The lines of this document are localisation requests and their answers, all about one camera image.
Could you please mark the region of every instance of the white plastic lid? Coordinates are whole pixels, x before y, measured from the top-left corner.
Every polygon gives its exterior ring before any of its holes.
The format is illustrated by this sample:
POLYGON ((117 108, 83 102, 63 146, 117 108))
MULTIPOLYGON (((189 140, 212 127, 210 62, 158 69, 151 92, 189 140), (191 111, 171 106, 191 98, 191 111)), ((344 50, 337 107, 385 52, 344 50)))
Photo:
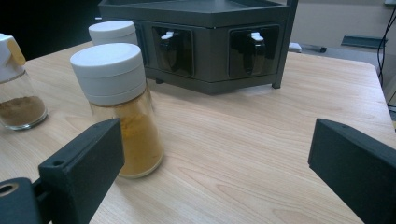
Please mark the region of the white plastic lid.
POLYGON ((0 83, 22 74, 25 59, 12 35, 0 34, 0 83))
POLYGON ((96 105, 121 104, 139 96, 146 88, 140 48, 113 43, 93 46, 70 58, 86 98, 96 105))
POLYGON ((115 38, 135 32, 132 21, 105 21, 88 28, 91 38, 115 38))
POLYGON ((70 63, 79 77, 114 77, 134 70, 143 58, 136 45, 111 43, 83 49, 70 58, 70 63))

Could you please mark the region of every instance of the dark storage box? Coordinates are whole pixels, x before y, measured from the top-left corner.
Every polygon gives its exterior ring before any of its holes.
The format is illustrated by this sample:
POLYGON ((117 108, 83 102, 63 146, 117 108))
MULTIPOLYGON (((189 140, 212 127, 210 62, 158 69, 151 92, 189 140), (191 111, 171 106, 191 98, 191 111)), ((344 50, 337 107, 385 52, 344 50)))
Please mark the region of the dark storage box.
POLYGON ((297 0, 104 0, 104 21, 136 27, 146 74, 194 91, 280 88, 297 0))

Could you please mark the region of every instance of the spice jar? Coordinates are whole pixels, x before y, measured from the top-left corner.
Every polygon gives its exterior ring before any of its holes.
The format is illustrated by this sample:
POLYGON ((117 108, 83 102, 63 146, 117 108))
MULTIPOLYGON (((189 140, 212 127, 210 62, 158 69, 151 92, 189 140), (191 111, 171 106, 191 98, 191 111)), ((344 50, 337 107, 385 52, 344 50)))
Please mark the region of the spice jar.
POLYGON ((25 62, 14 37, 0 34, 0 122, 11 130, 30 129, 47 116, 25 62))
POLYGON ((75 53, 70 63, 96 121, 120 118, 125 164, 120 175, 140 177, 163 158, 140 48, 114 43, 75 53))
POLYGON ((136 29, 132 21, 104 21, 88 28, 94 45, 129 43, 137 45, 136 29))

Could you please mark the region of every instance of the black plastic bracket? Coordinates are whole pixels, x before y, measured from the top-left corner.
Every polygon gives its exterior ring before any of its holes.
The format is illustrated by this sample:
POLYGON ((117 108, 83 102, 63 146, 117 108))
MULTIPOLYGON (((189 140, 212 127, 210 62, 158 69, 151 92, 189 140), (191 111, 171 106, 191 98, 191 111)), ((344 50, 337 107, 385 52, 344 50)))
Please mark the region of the black plastic bracket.
POLYGON ((364 223, 396 223, 395 149, 317 119, 308 163, 364 223))
POLYGON ((124 164, 120 121, 92 125, 38 166, 0 183, 1 223, 89 223, 124 164))

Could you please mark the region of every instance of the table surface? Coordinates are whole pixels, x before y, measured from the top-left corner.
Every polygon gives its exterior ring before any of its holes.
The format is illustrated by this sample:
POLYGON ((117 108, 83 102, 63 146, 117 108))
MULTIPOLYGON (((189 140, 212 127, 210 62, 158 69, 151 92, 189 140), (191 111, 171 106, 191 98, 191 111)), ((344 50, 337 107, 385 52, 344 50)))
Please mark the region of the table surface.
MULTIPOLYGON (((49 109, 32 130, 0 128, 0 181, 37 165, 93 124, 69 59, 86 43, 25 67, 49 109)), ((148 81, 165 156, 152 174, 117 177, 92 223, 361 223, 307 160, 317 118, 396 148, 375 68, 289 53, 282 87, 209 96, 148 81)))

